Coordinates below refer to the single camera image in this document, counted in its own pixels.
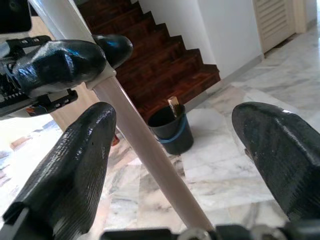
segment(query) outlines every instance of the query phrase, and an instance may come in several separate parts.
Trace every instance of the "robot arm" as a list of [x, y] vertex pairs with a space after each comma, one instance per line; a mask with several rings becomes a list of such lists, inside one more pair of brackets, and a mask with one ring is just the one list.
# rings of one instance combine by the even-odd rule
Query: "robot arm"
[[48, 114], [78, 98], [72, 90], [106, 67], [119, 67], [133, 51], [120, 35], [51, 41], [48, 36], [0, 44], [0, 119]]

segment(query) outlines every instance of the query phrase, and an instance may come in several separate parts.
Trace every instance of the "textured black plastic surface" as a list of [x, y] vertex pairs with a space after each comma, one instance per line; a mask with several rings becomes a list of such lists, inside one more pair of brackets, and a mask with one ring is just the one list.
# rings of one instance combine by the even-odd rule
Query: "textured black plastic surface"
[[92, 81], [106, 62], [103, 50], [94, 43], [49, 41], [20, 58], [12, 73], [20, 90], [35, 98]]
[[219, 240], [254, 240], [250, 231], [240, 225], [218, 225], [215, 234]]
[[290, 240], [319, 240], [320, 219], [288, 222], [282, 231]]
[[320, 134], [298, 115], [245, 102], [233, 127], [290, 220], [320, 218]]
[[100, 240], [171, 240], [169, 229], [106, 231]]
[[104, 102], [69, 126], [3, 215], [14, 220], [24, 207], [46, 223], [55, 240], [85, 234], [95, 219], [115, 134], [116, 112]]
[[93, 35], [93, 39], [102, 48], [108, 63], [114, 69], [130, 58], [134, 50], [131, 41], [125, 36], [116, 34]]

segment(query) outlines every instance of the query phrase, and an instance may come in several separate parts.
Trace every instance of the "baseboard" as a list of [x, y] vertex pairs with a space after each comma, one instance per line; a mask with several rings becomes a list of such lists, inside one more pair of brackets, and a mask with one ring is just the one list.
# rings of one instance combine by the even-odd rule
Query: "baseboard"
[[205, 100], [207, 100], [209, 95], [206, 91], [203, 91], [198, 96], [194, 97], [190, 101], [188, 101], [186, 104], [184, 104], [185, 112], [190, 112], [192, 109], [194, 109], [199, 104], [203, 103]]
[[317, 25], [318, 22], [318, 18], [311, 20], [310, 22], [308, 22], [306, 24], [306, 29], [307, 31], [310, 30], [312, 27], [314, 27], [315, 25]]
[[240, 67], [238, 70], [234, 71], [233, 73], [231, 73], [230, 75], [226, 76], [225, 78], [222, 79], [223, 83], [225, 85], [234, 82], [235, 80], [237, 80], [238, 77], [240, 77], [242, 74], [246, 73], [247, 71], [249, 71], [250, 69], [254, 68], [256, 65], [258, 65], [259, 63], [262, 62], [262, 60], [264, 59], [264, 55], [261, 54], [257, 57], [255, 57], [254, 59], [250, 60], [249, 62], [247, 62], [245, 65], [243, 65], [242, 67]]
[[219, 91], [220, 89], [222, 89], [226, 85], [230, 84], [231, 82], [236, 81], [237, 78], [240, 77], [242, 74], [244, 74], [245, 72], [249, 71], [250, 69], [254, 68], [256, 65], [261, 63], [261, 61], [263, 59], [264, 59], [263, 54], [255, 57], [254, 59], [252, 59], [251, 61], [249, 61], [248, 63], [246, 63], [242, 67], [240, 67], [238, 70], [234, 71], [233, 73], [231, 73], [230, 75], [228, 75], [227, 77], [222, 79], [221, 81], [217, 82], [213, 86], [209, 87], [207, 90], [203, 91], [198, 96], [194, 97], [193, 99], [191, 99], [190, 101], [188, 101], [184, 105], [185, 111], [186, 112], [191, 111], [196, 106], [198, 106], [199, 104], [201, 104], [205, 100], [207, 100], [210, 96], [215, 94], [217, 91]]

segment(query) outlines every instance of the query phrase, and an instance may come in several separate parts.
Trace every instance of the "white wall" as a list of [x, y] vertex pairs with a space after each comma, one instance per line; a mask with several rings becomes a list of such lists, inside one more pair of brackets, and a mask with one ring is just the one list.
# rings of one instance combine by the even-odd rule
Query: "white wall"
[[216, 64], [197, 0], [139, 0], [156, 24], [166, 23], [170, 36], [182, 35], [186, 49], [200, 49], [205, 64]]
[[198, 4], [221, 78], [262, 54], [252, 0], [198, 0]]
[[317, 18], [317, 0], [305, 0], [306, 22], [310, 23]]
[[187, 49], [200, 49], [205, 64], [217, 64], [222, 79], [262, 54], [252, 0], [139, 2], [171, 36], [182, 35]]

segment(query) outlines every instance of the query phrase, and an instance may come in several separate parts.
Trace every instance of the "wooden handle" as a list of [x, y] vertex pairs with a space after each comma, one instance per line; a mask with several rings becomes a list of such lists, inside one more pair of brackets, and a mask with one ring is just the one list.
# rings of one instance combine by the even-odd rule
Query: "wooden handle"
[[180, 108], [180, 104], [179, 101], [177, 99], [176, 96], [172, 96], [168, 99], [168, 103], [170, 105], [170, 108], [173, 112], [173, 115], [175, 118], [179, 117], [181, 114], [181, 108]]

